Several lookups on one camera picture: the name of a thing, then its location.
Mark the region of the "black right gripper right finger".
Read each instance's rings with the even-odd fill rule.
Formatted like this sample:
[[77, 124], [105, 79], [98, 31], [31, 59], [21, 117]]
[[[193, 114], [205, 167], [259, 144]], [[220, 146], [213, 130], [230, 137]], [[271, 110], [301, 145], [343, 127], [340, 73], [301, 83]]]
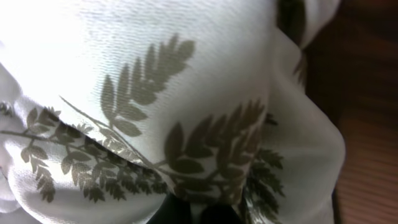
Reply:
[[200, 224], [243, 224], [230, 205], [212, 205], [200, 217]]

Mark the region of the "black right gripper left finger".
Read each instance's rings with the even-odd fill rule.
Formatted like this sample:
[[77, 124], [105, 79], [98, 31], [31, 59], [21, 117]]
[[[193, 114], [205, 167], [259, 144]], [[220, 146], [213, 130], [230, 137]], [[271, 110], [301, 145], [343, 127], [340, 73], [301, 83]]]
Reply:
[[174, 194], [168, 194], [147, 224], [191, 224], [190, 204]]

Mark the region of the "white fern print dress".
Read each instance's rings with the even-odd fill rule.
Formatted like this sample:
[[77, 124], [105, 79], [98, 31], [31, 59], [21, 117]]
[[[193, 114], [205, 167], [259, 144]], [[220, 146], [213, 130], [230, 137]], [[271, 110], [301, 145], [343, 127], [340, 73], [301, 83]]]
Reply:
[[337, 0], [1, 0], [1, 222], [334, 223], [344, 140], [305, 93]]

